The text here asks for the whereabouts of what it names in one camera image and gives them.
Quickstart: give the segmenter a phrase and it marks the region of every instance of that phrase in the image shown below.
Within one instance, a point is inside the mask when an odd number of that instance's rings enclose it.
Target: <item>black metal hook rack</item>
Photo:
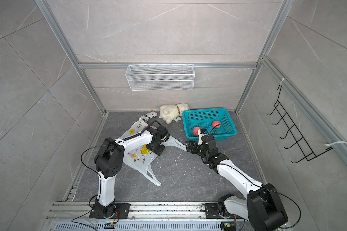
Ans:
[[[306,141],[305,137],[302,135],[301,131],[298,129],[298,127],[297,127],[297,125],[294,123],[293,119],[289,116],[288,112],[285,110],[285,108],[282,106],[282,104],[281,104],[280,101],[279,101],[280,92],[281,92],[281,90],[282,90],[282,86],[281,86],[281,85],[279,85],[278,90],[279,90],[279,94],[278,94],[278,99],[276,100],[276,102],[275,102],[275,104],[274,104],[274,110],[273,110],[270,114],[267,114],[267,113],[266,113],[266,115],[271,115],[274,111],[277,111],[277,112],[279,113],[279,115],[281,116],[281,118],[280,118],[280,120],[279,120],[276,124],[273,123],[273,125],[277,125],[280,121],[283,121],[283,122],[285,123],[285,125],[287,126],[287,128],[288,128],[287,133],[285,134],[284,138],[282,138],[282,137],[280,137],[280,138],[281,138],[281,139],[285,139],[285,138],[287,137],[288,133],[291,132],[291,135],[293,136],[293,138],[294,138],[294,140],[295,140],[295,143],[292,144],[290,147],[284,147],[284,148],[285,148],[285,149],[290,149],[290,148],[293,147],[294,145],[298,145],[299,149],[301,150],[302,154],[304,155],[304,157],[303,157],[302,159],[300,159],[300,160],[298,160],[298,161],[296,161],[296,162],[293,162],[293,161],[291,161],[291,162],[292,162],[293,164],[296,164],[296,163],[300,162],[300,161],[303,160],[303,159],[306,159],[307,161],[310,161],[310,160],[315,159],[316,157],[318,157],[318,156],[320,156],[320,155],[326,153],[327,151],[332,150],[333,148],[332,148],[332,147],[329,147],[329,148],[325,149],[324,152],[322,152],[322,153],[320,153],[320,154],[318,154],[318,155],[315,154],[315,152],[312,150],[310,144]],[[282,114],[280,113],[280,111],[278,110],[278,106],[281,106],[282,109],[285,111],[284,115],[282,115]],[[286,117],[286,116],[289,117],[289,119],[290,119],[291,122],[292,122],[292,126],[290,126],[290,127],[288,126],[287,122],[286,122],[285,119],[284,119],[284,117]],[[295,128],[297,129],[298,133],[299,133],[300,136],[301,136],[301,138],[298,139],[298,140],[296,139],[296,137],[299,137],[299,136],[293,134],[293,132],[291,131],[291,129],[292,129],[293,127],[295,127]],[[298,143],[298,142],[300,142],[300,141],[304,141],[304,142],[307,144],[308,148],[309,148],[310,151],[311,151],[310,154],[308,154],[308,155],[305,154],[305,152],[303,151],[301,145]]]

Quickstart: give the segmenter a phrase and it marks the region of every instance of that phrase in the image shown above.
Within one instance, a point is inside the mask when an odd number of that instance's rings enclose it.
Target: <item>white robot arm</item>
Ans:
[[[142,145],[147,145],[157,155],[164,150],[162,142],[168,140],[169,133],[162,125],[152,128],[152,123],[133,136],[117,140],[107,138],[103,143],[105,146],[97,153],[94,162],[101,179],[93,211],[97,210],[102,217],[112,218],[115,215],[114,184],[122,167],[124,153]],[[199,142],[187,141],[186,150],[199,155],[204,164],[228,179],[246,198],[239,199],[232,194],[220,198],[217,204],[220,216],[241,216],[249,220],[256,231],[274,230],[286,223],[288,217],[275,187],[263,185],[236,167],[226,155],[218,152],[213,135],[203,135],[205,131],[201,129]]]
[[[158,123],[158,128],[151,127],[154,122]],[[168,138],[169,133],[166,127],[158,121],[153,121],[135,135],[116,140],[105,139],[94,159],[100,177],[99,193],[94,204],[97,213],[104,218],[115,215],[114,184],[116,175],[121,170],[124,154],[147,145],[149,150],[160,155],[165,148],[162,142],[167,141]]]

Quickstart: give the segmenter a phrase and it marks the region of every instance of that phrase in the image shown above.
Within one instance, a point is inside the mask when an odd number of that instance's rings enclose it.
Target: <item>white cable tie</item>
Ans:
[[[329,146],[335,145],[336,143],[346,143],[347,144],[346,141],[336,141],[336,142],[333,142],[333,143],[326,143],[324,145],[329,147]]]
[[[282,78],[282,81],[279,83],[279,85],[282,85],[282,82],[283,82],[284,80],[288,80],[288,79],[287,79],[287,78]]]

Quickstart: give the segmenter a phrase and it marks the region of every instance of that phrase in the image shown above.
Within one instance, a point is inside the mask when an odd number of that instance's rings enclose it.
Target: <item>white plush toy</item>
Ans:
[[[159,108],[161,117],[167,124],[170,124],[172,120],[176,122],[181,120],[180,116],[186,110],[190,110],[188,104],[162,105]]]

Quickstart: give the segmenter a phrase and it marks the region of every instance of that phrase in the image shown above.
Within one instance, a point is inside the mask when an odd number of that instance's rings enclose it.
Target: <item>black cable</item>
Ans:
[[[252,185],[254,185],[254,186],[257,186],[257,187],[259,187],[259,188],[263,188],[263,189],[268,190],[268,191],[270,191],[270,192],[278,193],[278,194],[280,194],[280,195],[282,195],[282,196],[285,196],[286,198],[290,199],[290,200],[297,206],[297,208],[298,208],[298,210],[299,210],[299,218],[298,218],[297,222],[296,222],[294,225],[289,226],[289,227],[279,227],[279,228],[280,228],[280,229],[289,229],[289,228],[293,228],[294,226],[296,226],[296,225],[298,224],[299,220],[301,219],[302,212],[301,212],[301,208],[298,206],[298,204],[297,204],[294,200],[292,200],[290,197],[288,197],[288,196],[286,196],[286,195],[284,195],[284,194],[282,194],[282,193],[280,193],[280,192],[277,192],[277,191],[274,191],[274,190],[271,190],[271,189],[268,189],[268,188],[264,188],[264,187],[262,187],[262,186],[258,186],[258,185],[256,185],[256,184],[254,184],[252,181],[250,181],[250,179],[248,179],[248,178],[247,178],[243,173],[241,173],[238,169],[236,169],[236,168],[234,168],[234,167],[232,167],[232,166],[230,166],[230,165],[228,165],[228,164],[221,164],[221,163],[219,163],[219,164],[220,164],[220,165],[225,165],[225,166],[228,166],[228,167],[234,169],[235,171],[237,171],[238,173],[240,173],[245,179],[247,179],[247,180],[248,180]]]
[[[85,215],[88,214],[89,212],[91,212],[91,210],[88,211],[87,213],[85,213],[85,214],[79,216],[79,217],[76,217],[76,218],[72,219],[71,221],[72,221],[73,223],[77,223],[77,224],[81,224],[81,225],[86,225],[87,227],[90,227],[90,228],[94,229],[95,231],[97,231],[97,229],[95,229],[95,228],[94,228],[93,226],[91,226],[91,225],[88,225],[88,224],[84,224],[84,223],[80,223],[80,222],[74,221],[74,220],[76,220],[77,218],[80,218],[80,217],[85,216]]]
[[[107,145],[93,146],[93,147],[91,147],[91,148],[86,149],[86,150],[81,154],[81,163],[82,163],[86,168],[88,168],[88,169],[90,169],[91,171],[95,172],[95,173],[98,175],[98,177],[100,177],[100,176],[99,176],[99,173],[98,173],[97,171],[95,171],[94,169],[90,168],[89,166],[87,166],[87,165],[82,161],[82,156],[84,155],[85,152],[87,152],[87,151],[90,150],[90,149],[93,149],[93,148],[95,148],[95,147],[109,146],[109,145],[111,145],[111,144],[109,143],[109,144],[107,144]]]
[[[243,221],[242,227],[241,227],[238,231],[241,231],[241,230],[244,228],[244,224],[245,224],[245,219],[244,219],[244,221]]]
[[[167,134],[167,136],[166,136],[166,138],[164,140],[161,139],[161,142],[162,143],[167,142],[169,138],[170,138],[170,134]]]
[[[209,136],[209,134],[211,134],[211,132],[215,129],[215,127],[220,126],[220,125],[221,125],[221,124],[217,124],[216,126],[214,126],[214,127],[211,129],[211,131],[208,133],[207,136]]]
[[[92,200],[94,197],[96,197],[96,196],[98,196],[98,194],[96,194],[96,195],[94,195],[93,197],[90,198],[90,201],[89,201],[89,207],[90,207],[90,208],[92,208],[92,206],[90,206],[90,202],[91,202],[91,200]]]

